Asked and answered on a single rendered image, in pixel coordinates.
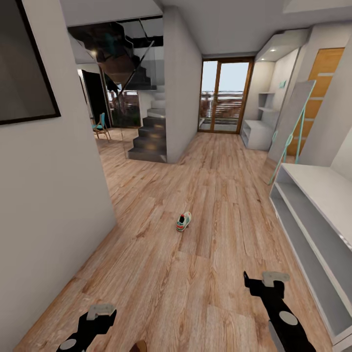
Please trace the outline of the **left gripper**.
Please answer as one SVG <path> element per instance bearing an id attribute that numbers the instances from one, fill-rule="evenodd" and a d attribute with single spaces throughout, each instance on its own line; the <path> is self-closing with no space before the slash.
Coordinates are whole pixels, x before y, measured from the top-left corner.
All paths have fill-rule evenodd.
<path id="1" fill-rule="evenodd" d="M 98 318 L 93 321 L 87 321 L 86 318 L 88 315 L 83 315 L 80 317 L 78 331 L 86 328 L 91 333 L 91 340 L 95 338 L 97 334 L 106 334 L 108 329 L 113 326 L 117 310 L 114 310 L 110 315 L 109 314 L 100 314 Z"/>

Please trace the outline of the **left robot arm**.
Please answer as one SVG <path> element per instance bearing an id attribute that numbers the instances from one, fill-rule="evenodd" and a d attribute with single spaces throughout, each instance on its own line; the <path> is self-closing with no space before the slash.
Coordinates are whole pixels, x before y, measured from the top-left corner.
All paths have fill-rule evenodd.
<path id="1" fill-rule="evenodd" d="M 117 314 L 114 308 L 113 304 L 91 304 L 88 313 L 80 317 L 78 332 L 63 342 L 57 352 L 86 352 L 97 334 L 106 334 L 113 326 Z"/>

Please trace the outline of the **gym shoe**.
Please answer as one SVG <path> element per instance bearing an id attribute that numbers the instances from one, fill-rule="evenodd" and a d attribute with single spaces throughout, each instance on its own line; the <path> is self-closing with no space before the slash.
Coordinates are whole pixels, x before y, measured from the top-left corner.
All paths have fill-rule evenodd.
<path id="1" fill-rule="evenodd" d="M 186 226 L 190 223 L 191 221 L 191 213 L 190 212 L 185 212 L 183 215 L 179 216 L 178 221 L 177 221 L 177 231 L 182 232 L 186 228 Z"/>

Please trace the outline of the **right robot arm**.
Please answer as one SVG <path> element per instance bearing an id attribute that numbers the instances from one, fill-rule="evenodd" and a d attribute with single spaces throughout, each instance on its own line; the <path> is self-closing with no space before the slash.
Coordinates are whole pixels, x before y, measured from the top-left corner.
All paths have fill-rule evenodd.
<path id="1" fill-rule="evenodd" d="M 252 296 L 260 296 L 268 312 L 270 335 L 278 352 L 316 352 L 308 342 L 306 332 L 299 319 L 283 302 L 284 284 L 291 280 L 286 272 L 263 271 L 264 279 L 249 279 L 245 275 L 245 286 Z"/>

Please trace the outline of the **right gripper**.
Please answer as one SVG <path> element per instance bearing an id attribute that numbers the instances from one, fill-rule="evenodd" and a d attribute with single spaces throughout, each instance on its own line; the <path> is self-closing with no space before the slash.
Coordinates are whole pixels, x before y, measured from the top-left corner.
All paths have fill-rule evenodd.
<path id="1" fill-rule="evenodd" d="M 250 288 L 252 296 L 260 296 L 263 303 L 269 296 L 276 296 L 284 299 L 284 284 L 283 282 L 274 281 L 274 287 L 265 287 L 262 280 L 249 279 L 248 275 L 244 277 L 245 286 Z"/>

